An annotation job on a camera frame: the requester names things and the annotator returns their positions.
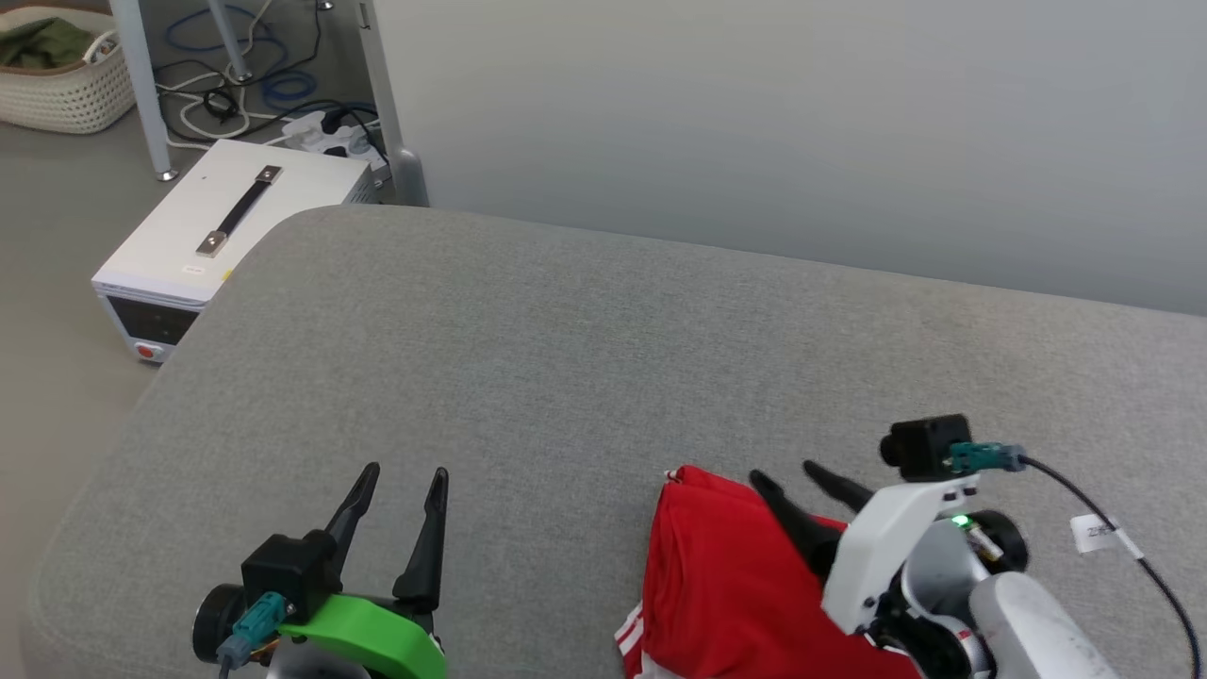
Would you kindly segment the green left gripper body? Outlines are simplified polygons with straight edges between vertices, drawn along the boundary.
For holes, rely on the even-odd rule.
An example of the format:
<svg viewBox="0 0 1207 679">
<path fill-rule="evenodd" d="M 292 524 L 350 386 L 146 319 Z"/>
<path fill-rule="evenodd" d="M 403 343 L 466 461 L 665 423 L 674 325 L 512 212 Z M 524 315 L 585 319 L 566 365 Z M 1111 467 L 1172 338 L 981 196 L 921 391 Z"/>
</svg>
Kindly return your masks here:
<svg viewBox="0 0 1207 679">
<path fill-rule="evenodd" d="M 249 602 L 212 589 L 193 622 L 193 652 L 220 678 L 260 666 L 268 678 L 445 678 L 445 652 L 421 624 L 357 596 L 331 596 L 307 622 L 276 592 Z"/>
</svg>

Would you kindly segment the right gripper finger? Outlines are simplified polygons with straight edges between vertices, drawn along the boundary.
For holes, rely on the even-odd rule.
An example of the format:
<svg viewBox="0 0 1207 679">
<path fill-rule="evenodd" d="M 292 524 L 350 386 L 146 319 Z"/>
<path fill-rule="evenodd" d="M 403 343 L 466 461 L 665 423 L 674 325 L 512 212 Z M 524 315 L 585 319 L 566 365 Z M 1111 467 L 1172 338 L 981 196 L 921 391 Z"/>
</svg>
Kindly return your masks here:
<svg viewBox="0 0 1207 679">
<path fill-rule="evenodd" d="M 829 576 L 842 537 L 840 529 L 803 511 L 765 472 L 751 470 L 750 482 L 809 570 L 815 576 Z"/>
<path fill-rule="evenodd" d="M 861 513 L 863 508 L 871 501 L 875 491 L 867 488 L 862 482 L 856 482 L 850 478 L 842 476 L 836 472 L 832 472 L 823 466 L 820 466 L 814 460 L 804 460 L 801 462 L 801 472 L 806 474 L 807 478 L 820 490 L 823 491 L 827 497 L 836 501 L 842 507 L 847 507 L 849 511 Z"/>
</svg>

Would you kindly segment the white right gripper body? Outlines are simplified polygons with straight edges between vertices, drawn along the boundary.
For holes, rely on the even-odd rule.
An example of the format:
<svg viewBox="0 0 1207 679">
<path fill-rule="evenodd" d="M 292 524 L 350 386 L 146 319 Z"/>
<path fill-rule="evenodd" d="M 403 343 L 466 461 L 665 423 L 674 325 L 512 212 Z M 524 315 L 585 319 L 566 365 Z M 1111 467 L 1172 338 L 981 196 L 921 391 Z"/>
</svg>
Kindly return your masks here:
<svg viewBox="0 0 1207 679">
<path fill-rule="evenodd" d="M 826 584 L 842 632 L 906 654 L 922 675 L 996 675 L 1001 661 L 970 596 L 991 576 L 1030 567 L 1004 513 L 966 511 L 979 478 L 875 491 L 849 523 Z"/>
</svg>

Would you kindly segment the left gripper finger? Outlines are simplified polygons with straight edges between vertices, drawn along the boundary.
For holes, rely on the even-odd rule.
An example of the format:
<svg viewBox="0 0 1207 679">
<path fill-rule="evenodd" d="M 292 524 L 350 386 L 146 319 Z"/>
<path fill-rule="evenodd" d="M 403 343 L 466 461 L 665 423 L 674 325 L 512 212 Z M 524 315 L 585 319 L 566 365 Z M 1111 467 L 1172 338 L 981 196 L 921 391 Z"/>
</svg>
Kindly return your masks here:
<svg viewBox="0 0 1207 679">
<path fill-rule="evenodd" d="M 438 609 L 447 535 L 449 473 L 439 467 L 428 487 L 425 520 L 406 570 L 395 580 L 392 596 L 409 609 Z"/>
<path fill-rule="evenodd" d="M 371 461 L 371 464 L 367 464 L 358 473 L 357 480 L 352 484 L 349 493 L 345 494 L 340 507 L 337 508 L 336 515 L 328 521 L 326 529 L 323 529 L 323 533 L 336 545 L 336 551 L 331 554 L 330 558 L 332 570 L 343 570 L 358 520 L 368 513 L 368 507 L 371 507 L 380 472 L 381 468 L 378 461 Z"/>
</svg>

